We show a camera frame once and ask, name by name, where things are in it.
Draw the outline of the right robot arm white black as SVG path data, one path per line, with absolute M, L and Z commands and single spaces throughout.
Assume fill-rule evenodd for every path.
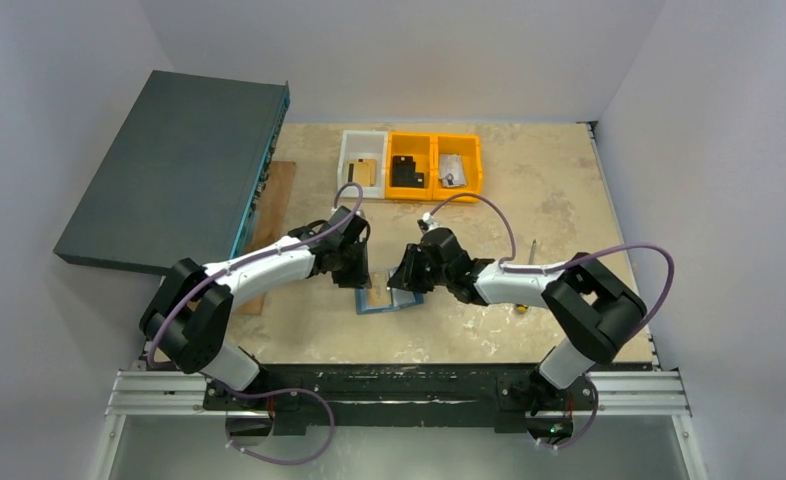
M 568 267 L 508 269 L 494 259 L 470 256 L 445 227 L 407 245 L 388 285 L 419 294 L 443 287 L 464 304 L 548 310 L 565 338 L 544 357 L 533 378 L 556 390 L 568 388 L 594 365 L 610 363 L 647 314 L 640 297 L 597 259 L 578 253 Z

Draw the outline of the gold credit card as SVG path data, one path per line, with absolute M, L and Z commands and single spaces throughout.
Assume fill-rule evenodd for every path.
M 366 290 L 366 306 L 369 309 L 383 309 L 393 305 L 390 289 L 385 284 L 373 286 Z

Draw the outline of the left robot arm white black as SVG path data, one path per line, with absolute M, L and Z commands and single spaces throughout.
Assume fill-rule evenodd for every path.
M 292 229 L 252 253 L 204 265 L 190 258 L 176 262 L 139 322 L 151 343 L 148 361 L 159 367 L 154 355 L 161 351 L 167 365 L 184 373 L 247 390 L 264 369 L 227 340 L 232 313 L 270 290 L 316 275 L 330 275 L 340 288 L 366 286 L 369 233 L 361 214 L 340 206 L 329 219 Z

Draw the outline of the teal card holder wallet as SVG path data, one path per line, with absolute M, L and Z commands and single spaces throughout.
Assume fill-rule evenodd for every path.
M 425 302 L 424 295 L 388 286 L 396 268 L 376 270 L 369 273 L 369 283 L 355 290 L 356 313 L 358 315 L 388 313 Z

